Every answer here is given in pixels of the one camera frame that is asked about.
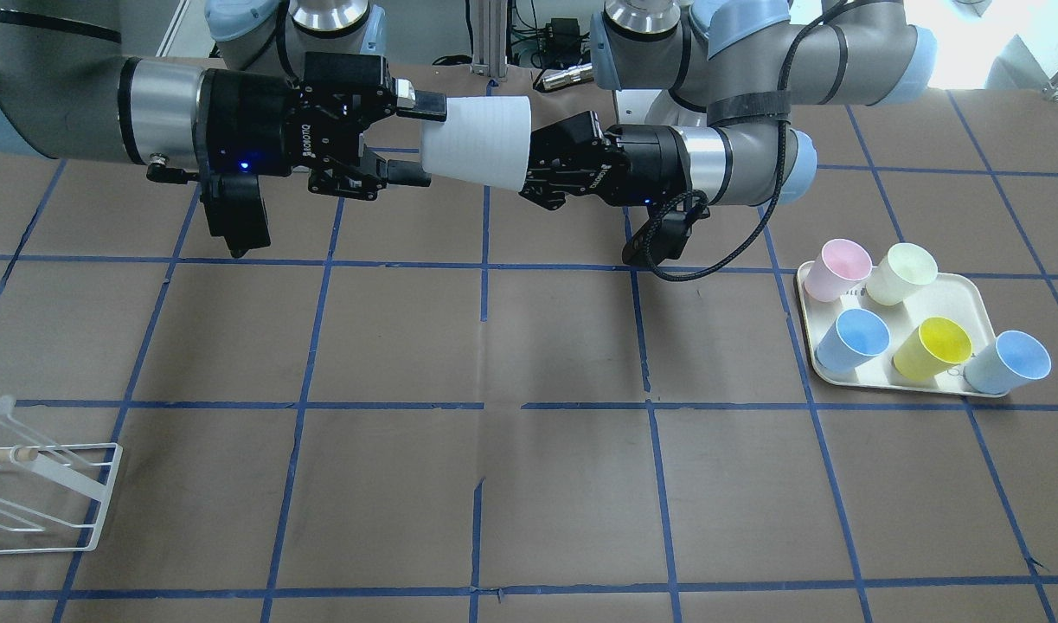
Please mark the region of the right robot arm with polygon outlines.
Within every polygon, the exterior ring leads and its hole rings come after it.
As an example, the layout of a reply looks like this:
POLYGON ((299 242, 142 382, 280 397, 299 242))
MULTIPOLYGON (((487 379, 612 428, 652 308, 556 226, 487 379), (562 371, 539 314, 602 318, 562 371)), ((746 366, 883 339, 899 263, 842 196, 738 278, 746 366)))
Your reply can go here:
POLYGON ((222 68, 124 51, 117 1, 0 1, 0 151, 128 162, 200 183, 213 217, 262 218, 260 178, 373 200, 427 186, 365 145, 375 122, 445 122, 446 98, 397 79, 368 1, 208 1, 222 68))

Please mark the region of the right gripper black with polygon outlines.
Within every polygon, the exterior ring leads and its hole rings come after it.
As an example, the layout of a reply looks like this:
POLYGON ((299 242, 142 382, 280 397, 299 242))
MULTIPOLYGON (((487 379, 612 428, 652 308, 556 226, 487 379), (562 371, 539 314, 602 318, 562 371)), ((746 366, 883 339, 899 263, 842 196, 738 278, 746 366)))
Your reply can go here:
POLYGON ((311 193, 375 200, 390 186, 428 188, 418 162, 386 159, 365 145, 375 122, 446 122, 443 93, 395 80, 382 56, 308 52, 299 81, 209 70, 202 120, 202 170, 288 177, 306 167, 311 193))

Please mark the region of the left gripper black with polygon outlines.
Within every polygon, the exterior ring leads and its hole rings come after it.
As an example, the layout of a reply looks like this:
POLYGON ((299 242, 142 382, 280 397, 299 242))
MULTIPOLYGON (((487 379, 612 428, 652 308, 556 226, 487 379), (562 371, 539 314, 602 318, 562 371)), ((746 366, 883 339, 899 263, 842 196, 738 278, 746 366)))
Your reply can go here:
POLYGON ((682 139, 663 125, 615 124, 581 112, 532 131, 521 197, 548 210, 568 195, 607 205, 660 206, 689 189, 682 139))

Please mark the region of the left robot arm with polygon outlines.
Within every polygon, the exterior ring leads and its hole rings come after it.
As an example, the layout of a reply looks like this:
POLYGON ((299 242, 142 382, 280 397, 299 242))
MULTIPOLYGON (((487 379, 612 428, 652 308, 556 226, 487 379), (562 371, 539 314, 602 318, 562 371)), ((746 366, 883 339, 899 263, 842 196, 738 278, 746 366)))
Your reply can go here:
POLYGON ((940 52, 901 1, 825 1, 811 30, 786 1, 607 1, 589 47, 597 86, 660 95, 643 124, 584 112, 533 131, 519 194, 545 209, 571 195, 658 209, 688 190, 761 205, 794 106, 916 100, 940 52))

